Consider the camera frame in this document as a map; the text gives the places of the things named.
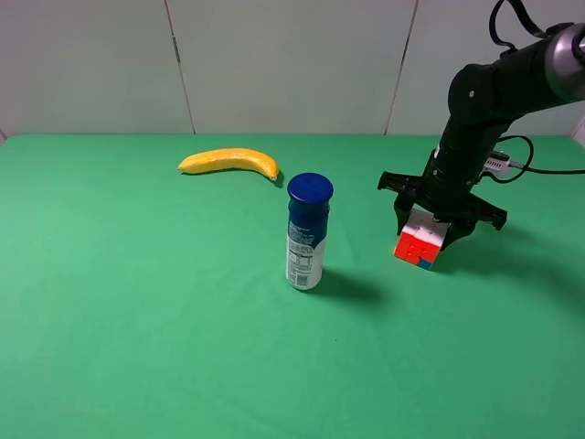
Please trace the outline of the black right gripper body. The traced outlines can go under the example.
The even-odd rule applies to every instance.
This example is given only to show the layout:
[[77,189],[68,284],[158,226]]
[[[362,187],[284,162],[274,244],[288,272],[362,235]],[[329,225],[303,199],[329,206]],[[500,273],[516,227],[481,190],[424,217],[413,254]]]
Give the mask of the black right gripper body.
[[482,221],[501,230],[507,212],[478,198],[472,189],[507,127],[502,122],[468,124],[451,119],[420,176],[384,172],[378,188],[396,192],[397,202],[417,204],[437,220],[460,226]]

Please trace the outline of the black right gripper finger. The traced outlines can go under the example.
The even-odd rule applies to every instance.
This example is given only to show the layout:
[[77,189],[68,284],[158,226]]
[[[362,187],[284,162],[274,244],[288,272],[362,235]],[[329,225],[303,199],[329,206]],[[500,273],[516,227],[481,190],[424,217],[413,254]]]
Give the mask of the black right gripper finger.
[[399,192],[394,201],[394,211],[397,216],[397,235],[399,236],[410,219],[416,197],[412,191]]
[[445,251],[451,244],[471,235],[477,224],[473,219],[455,219],[454,221],[439,221],[440,224],[447,225],[447,231],[441,245],[441,250]]

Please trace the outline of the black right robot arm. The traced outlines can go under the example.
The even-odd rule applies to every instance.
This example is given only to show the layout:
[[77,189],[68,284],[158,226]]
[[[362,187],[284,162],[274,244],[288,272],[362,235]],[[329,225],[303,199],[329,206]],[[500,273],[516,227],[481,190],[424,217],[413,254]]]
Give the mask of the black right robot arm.
[[452,80],[450,118],[420,176],[385,172],[378,186],[397,194],[400,229],[414,206],[448,224],[443,244],[470,235],[478,222],[501,230],[507,213],[473,194],[484,164],[517,119],[584,99],[584,26],[563,24],[490,65],[468,64]]

